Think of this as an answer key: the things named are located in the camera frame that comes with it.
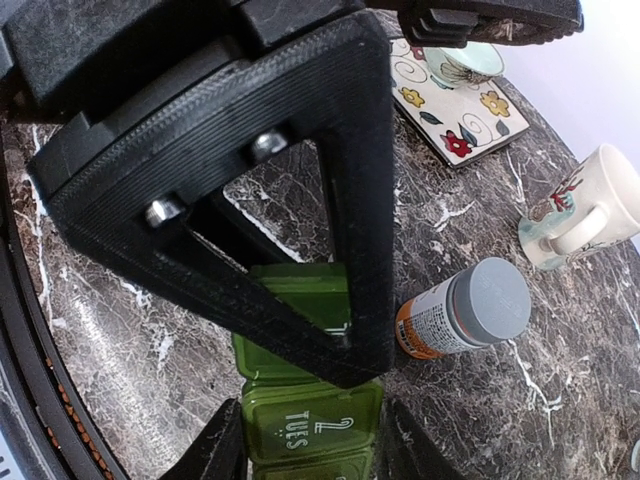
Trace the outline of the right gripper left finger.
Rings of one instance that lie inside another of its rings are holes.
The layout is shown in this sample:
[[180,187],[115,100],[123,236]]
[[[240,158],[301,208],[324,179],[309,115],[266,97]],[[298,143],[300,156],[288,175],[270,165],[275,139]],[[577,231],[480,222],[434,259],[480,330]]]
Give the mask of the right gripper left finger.
[[166,472],[166,479],[245,478],[246,450],[241,406],[236,399],[228,399],[178,462]]

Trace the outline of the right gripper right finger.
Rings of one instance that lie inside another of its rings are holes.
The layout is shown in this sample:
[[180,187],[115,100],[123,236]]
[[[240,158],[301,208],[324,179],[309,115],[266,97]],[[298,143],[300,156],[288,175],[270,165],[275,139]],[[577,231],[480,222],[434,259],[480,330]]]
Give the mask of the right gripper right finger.
[[397,397],[384,401],[378,442],[378,479],[464,479]]

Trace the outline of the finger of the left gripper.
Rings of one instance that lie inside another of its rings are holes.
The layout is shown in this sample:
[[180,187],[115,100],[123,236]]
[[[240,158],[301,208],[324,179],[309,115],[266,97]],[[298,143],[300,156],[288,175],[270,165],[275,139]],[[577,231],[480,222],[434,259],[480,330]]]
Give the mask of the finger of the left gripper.
[[[76,115],[29,161],[58,232],[78,252],[311,374],[352,388],[393,361],[393,121],[389,43],[343,12],[255,59],[211,42],[101,121]],[[324,173],[351,325],[328,335],[228,262],[213,198],[303,140]]]
[[419,47],[542,45],[584,30],[583,9],[576,0],[386,0],[366,5],[394,11],[405,39]]

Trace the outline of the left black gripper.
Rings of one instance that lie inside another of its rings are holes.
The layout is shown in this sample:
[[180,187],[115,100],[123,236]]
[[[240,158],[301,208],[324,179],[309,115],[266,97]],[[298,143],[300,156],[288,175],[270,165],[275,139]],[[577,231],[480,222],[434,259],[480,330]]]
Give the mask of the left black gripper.
[[4,1],[1,114],[101,119],[208,43],[267,48],[362,1]]

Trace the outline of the orange pill bottle grey cap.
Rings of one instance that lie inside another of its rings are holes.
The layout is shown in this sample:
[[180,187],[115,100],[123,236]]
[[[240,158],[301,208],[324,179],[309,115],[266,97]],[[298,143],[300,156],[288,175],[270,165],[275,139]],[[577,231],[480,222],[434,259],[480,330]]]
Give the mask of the orange pill bottle grey cap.
[[406,301],[396,315],[396,338],[421,360],[478,350],[522,334],[531,307],[520,271],[489,257]]

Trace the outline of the left light green bowl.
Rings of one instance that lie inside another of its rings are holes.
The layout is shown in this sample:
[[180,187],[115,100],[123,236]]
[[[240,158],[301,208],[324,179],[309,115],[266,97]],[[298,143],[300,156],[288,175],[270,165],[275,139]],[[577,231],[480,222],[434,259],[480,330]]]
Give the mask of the left light green bowl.
[[475,86],[501,76],[505,62],[491,44],[469,42],[463,48],[424,47],[433,77],[449,88]]

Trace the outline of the floral square plate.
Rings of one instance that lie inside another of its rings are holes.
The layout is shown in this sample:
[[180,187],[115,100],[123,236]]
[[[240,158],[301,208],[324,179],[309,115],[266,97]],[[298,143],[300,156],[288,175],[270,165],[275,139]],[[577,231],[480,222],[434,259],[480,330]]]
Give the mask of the floral square plate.
[[425,61],[424,47],[403,37],[391,44],[392,93],[401,114],[451,168],[461,168],[522,136],[529,122],[499,88],[486,83],[449,88]]

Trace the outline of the cream coral pattern mug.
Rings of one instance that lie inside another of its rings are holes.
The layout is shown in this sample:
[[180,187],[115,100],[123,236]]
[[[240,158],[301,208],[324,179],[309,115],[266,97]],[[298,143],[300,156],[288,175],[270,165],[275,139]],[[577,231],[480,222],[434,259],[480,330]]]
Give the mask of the cream coral pattern mug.
[[554,270],[639,234],[639,174],[602,144],[521,218],[527,259]]

